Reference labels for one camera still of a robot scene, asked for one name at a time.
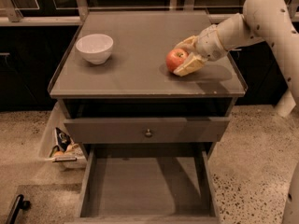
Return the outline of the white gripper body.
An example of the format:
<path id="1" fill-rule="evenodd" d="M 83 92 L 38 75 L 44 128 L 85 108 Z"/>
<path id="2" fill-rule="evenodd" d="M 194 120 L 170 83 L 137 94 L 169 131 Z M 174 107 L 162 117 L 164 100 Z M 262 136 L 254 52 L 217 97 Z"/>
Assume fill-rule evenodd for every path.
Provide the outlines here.
<path id="1" fill-rule="evenodd" d="M 221 43 L 215 24 L 207 27 L 196 38 L 195 49 L 207 61 L 215 62 L 226 56 L 228 51 Z"/>

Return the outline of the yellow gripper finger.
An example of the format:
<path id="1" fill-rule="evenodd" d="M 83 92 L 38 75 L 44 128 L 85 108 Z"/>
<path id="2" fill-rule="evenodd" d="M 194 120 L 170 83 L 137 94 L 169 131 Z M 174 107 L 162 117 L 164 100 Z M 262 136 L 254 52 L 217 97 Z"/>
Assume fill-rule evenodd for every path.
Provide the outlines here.
<path id="1" fill-rule="evenodd" d="M 174 70 L 174 74 L 179 77 L 187 76 L 188 74 L 201 69 L 205 63 L 206 58 L 192 52 L 183 62 L 183 64 Z"/>
<path id="2" fill-rule="evenodd" d="M 175 45 L 176 49 L 183 49 L 188 53 L 197 53 L 196 50 L 197 36 L 192 35 Z"/>

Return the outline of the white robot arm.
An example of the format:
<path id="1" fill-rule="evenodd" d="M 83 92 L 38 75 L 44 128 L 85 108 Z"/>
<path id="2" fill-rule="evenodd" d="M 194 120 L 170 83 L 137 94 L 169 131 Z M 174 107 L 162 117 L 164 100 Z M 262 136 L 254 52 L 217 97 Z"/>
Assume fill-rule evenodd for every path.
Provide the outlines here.
<path id="1" fill-rule="evenodd" d="M 237 108 L 208 157 L 219 224 L 298 224 L 298 33 L 284 0 L 246 0 L 241 13 L 180 43 L 193 75 L 240 47 L 267 43 L 288 88 L 275 107 Z"/>

